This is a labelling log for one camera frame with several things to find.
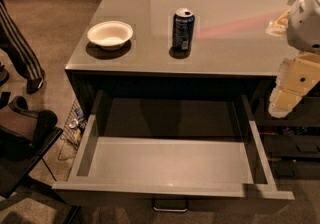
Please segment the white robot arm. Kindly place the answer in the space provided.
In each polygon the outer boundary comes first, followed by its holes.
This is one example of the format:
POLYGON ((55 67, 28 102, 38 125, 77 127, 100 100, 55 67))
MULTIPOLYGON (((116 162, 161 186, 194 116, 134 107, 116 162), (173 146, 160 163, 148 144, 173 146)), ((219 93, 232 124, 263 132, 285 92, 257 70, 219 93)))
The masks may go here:
POLYGON ((280 64, 269 98, 269 114, 284 118, 320 81, 320 0, 296 0, 266 33, 285 35, 288 45, 299 51, 280 64))

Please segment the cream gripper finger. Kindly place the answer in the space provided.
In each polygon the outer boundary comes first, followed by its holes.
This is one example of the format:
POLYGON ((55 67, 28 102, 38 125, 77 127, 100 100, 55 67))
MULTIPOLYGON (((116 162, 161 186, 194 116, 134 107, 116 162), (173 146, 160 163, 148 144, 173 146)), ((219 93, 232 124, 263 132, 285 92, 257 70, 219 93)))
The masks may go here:
POLYGON ((284 118, 292 112, 301 99, 301 96, 276 87, 269 98, 268 112, 274 118, 284 118))

